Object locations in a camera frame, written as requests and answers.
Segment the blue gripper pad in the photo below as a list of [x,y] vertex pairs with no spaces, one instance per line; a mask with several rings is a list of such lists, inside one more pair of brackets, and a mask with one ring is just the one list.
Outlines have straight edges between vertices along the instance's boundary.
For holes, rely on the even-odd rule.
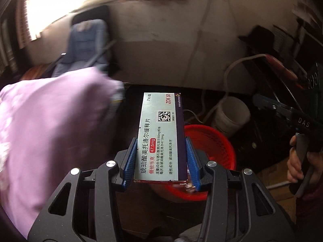
[[135,173],[137,146],[138,146],[138,139],[136,139],[135,143],[133,144],[128,161],[126,163],[126,167],[124,169],[124,178],[123,178],[123,182],[122,182],[122,187],[125,190],[131,184],[131,180],[132,180],[133,175]]
[[185,142],[187,152],[187,165],[190,171],[191,181],[195,186],[195,189],[199,191],[201,189],[200,170],[197,165],[197,161],[193,152],[193,147],[191,146],[190,141],[188,141],[188,139],[185,138]]

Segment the metal screw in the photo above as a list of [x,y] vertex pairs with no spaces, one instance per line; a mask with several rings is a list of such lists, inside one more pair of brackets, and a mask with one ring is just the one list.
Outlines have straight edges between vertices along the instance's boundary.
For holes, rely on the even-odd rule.
[[80,172],[80,170],[76,167],[76,168],[73,168],[72,170],[71,170],[71,174],[72,175],[76,175],[76,174],[78,174]]
[[209,161],[209,162],[207,162],[207,165],[209,167],[215,167],[217,164],[216,164],[216,161]]
[[244,172],[246,175],[251,175],[251,174],[252,174],[252,170],[251,170],[251,169],[249,169],[249,168],[245,168],[245,169],[243,170],[243,172]]
[[107,167],[114,167],[116,165],[116,162],[113,160],[107,161],[106,163]]

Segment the black handle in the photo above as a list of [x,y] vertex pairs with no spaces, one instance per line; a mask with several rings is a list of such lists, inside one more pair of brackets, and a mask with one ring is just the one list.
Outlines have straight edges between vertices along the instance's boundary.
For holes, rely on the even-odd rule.
[[308,186],[308,183],[312,177],[314,172],[314,167],[310,165],[307,160],[307,152],[309,151],[318,152],[318,147],[311,146],[310,147],[310,140],[309,137],[305,134],[296,133],[296,154],[301,161],[302,164],[302,171],[304,174],[304,179],[299,180],[296,184],[290,184],[289,190],[292,194],[296,197],[301,197]]

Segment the hand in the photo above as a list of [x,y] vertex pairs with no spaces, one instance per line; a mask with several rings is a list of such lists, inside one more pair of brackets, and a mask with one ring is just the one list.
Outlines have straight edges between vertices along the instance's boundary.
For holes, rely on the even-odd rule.
[[[296,136],[293,136],[290,140],[290,145],[293,146],[289,151],[289,159],[287,161],[288,171],[287,180],[291,183],[297,183],[299,179],[304,178],[304,174],[301,168],[301,162],[296,154]],[[310,186],[315,186],[323,172],[323,158],[321,153],[308,152],[308,162],[314,166],[314,173],[309,181]]]

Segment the person's arm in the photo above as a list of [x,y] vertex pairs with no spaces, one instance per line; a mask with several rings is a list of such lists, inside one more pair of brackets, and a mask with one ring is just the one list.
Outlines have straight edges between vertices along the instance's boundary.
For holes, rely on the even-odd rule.
[[[291,183],[297,183],[299,179],[303,179],[304,175],[301,168],[301,162],[296,154],[296,137],[290,140],[293,146],[289,152],[289,160],[287,161],[288,171],[287,180]],[[309,187],[301,198],[296,200],[296,223],[303,226],[310,219],[323,209],[323,158],[322,153],[308,152],[307,159],[314,166],[314,173],[310,179]]]

